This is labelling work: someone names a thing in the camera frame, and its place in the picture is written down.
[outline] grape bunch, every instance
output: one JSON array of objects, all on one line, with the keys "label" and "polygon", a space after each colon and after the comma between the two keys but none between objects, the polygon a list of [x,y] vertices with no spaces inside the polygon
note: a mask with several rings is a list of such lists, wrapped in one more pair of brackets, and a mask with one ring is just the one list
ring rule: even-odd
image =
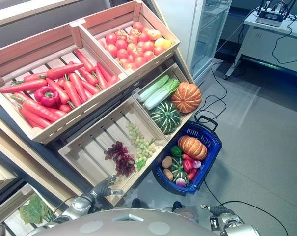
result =
[{"label": "grape bunch", "polygon": [[130,173],[135,171],[134,159],[132,155],[128,154],[128,150],[123,144],[117,141],[115,144],[112,144],[107,151],[104,151],[105,160],[115,161],[115,170],[117,175],[125,175],[128,177]]},{"label": "grape bunch", "polygon": [[153,152],[155,152],[155,149],[152,147],[153,140],[149,143],[144,139],[143,134],[135,124],[129,122],[127,124],[127,129],[129,130],[131,142],[136,147],[138,161],[146,161],[153,155]]}]

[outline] orange pumpkin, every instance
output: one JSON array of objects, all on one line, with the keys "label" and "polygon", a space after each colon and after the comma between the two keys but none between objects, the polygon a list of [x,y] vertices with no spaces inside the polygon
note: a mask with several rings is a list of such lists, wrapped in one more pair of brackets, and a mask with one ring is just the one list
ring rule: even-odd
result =
[{"label": "orange pumpkin", "polygon": [[201,104],[201,90],[196,84],[182,82],[171,96],[171,102],[182,113],[190,113]]},{"label": "orange pumpkin", "polygon": [[207,155],[207,148],[196,138],[184,135],[178,140],[179,148],[196,160],[203,160]]}]

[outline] green pepper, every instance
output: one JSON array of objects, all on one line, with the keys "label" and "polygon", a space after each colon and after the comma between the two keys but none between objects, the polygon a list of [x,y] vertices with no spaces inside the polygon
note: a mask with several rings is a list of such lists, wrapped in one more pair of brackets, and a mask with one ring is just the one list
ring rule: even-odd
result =
[{"label": "green pepper", "polygon": [[182,156],[182,151],[178,146],[173,146],[171,148],[171,155],[176,157],[176,158],[180,158]]}]

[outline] potato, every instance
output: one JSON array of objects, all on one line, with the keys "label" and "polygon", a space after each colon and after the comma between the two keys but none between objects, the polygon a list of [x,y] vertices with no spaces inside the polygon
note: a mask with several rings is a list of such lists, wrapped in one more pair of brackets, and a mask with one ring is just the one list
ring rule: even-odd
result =
[{"label": "potato", "polygon": [[171,156],[166,156],[162,161],[162,167],[169,168],[172,165],[172,158]]},{"label": "potato", "polygon": [[173,181],[173,174],[169,169],[164,169],[163,173],[167,177],[168,180]]}]

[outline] wooden crate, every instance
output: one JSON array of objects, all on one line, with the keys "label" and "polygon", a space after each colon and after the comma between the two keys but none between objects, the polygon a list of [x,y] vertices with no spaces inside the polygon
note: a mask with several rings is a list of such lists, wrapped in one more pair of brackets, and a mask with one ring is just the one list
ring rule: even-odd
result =
[{"label": "wooden crate", "polygon": [[89,34],[89,38],[93,36],[93,42],[97,44],[98,47],[101,48],[121,70],[124,69],[119,65],[117,59],[114,59],[98,43],[98,40],[101,40],[106,44],[104,37],[107,34],[116,32],[118,30],[124,30],[126,33],[129,33],[132,29],[133,22],[140,21],[145,27],[159,30],[165,39],[168,39],[172,42],[172,46],[168,50],[144,64],[136,71],[132,71],[130,69],[126,70],[126,73],[132,80],[139,79],[163,63],[166,59],[171,57],[180,43],[177,37],[140,0],[131,1],[129,3],[89,15],[84,17],[82,20],[85,20],[85,22],[82,24],[82,26],[79,26],[80,31],[85,32],[87,35]]},{"label": "wooden crate", "polygon": [[76,21],[48,30],[0,49],[0,88],[9,86],[12,80],[22,80],[29,73],[47,71],[49,67],[63,66],[71,60],[78,62],[73,54],[77,48],[81,48],[93,64],[102,62],[110,73],[120,78],[118,83],[95,95],[44,130],[32,128],[10,101],[10,94],[0,93],[0,104],[33,141],[48,143],[127,87],[127,75],[93,45],[88,35],[80,32],[78,23]]},{"label": "wooden crate", "polygon": [[[155,139],[156,151],[147,159],[146,165],[140,171],[128,177],[119,176],[115,185],[111,187],[122,189],[126,193],[166,145],[162,132],[154,126],[152,120],[132,97],[60,149],[59,153],[86,180],[96,185],[108,176],[116,174],[115,162],[104,159],[104,150],[110,148],[116,141],[121,141],[123,146],[127,147],[129,154],[135,154],[136,148],[131,144],[126,127],[128,122],[136,124],[146,140]],[[122,197],[123,195],[111,195],[107,199],[112,205],[116,205]]]},{"label": "wooden crate", "polygon": [[[143,112],[145,112],[147,114],[147,116],[149,116],[149,110],[147,110],[146,108],[144,108],[142,106],[142,104],[137,100],[138,97],[141,95],[141,93],[143,93],[151,84],[153,84],[154,82],[156,82],[158,79],[160,79],[161,77],[163,77],[165,74],[169,75],[169,77],[171,79],[178,79],[180,82],[188,82],[188,80],[186,79],[186,77],[184,76],[184,74],[182,73],[182,71],[180,70],[179,66],[174,63],[172,66],[170,66],[167,70],[165,70],[161,75],[159,75],[157,78],[155,78],[153,81],[151,81],[149,84],[147,84],[145,87],[143,87],[140,91],[138,91],[137,93],[135,93],[133,95],[133,98],[136,100],[136,102],[139,104],[139,106],[141,107],[141,109],[143,110]],[[170,141],[175,134],[181,129],[181,127],[190,119],[190,117],[193,115],[193,112],[188,113],[188,114],[181,114],[181,123],[180,125],[176,128],[176,130],[172,133],[172,134],[167,134],[164,135],[165,138]]]}]

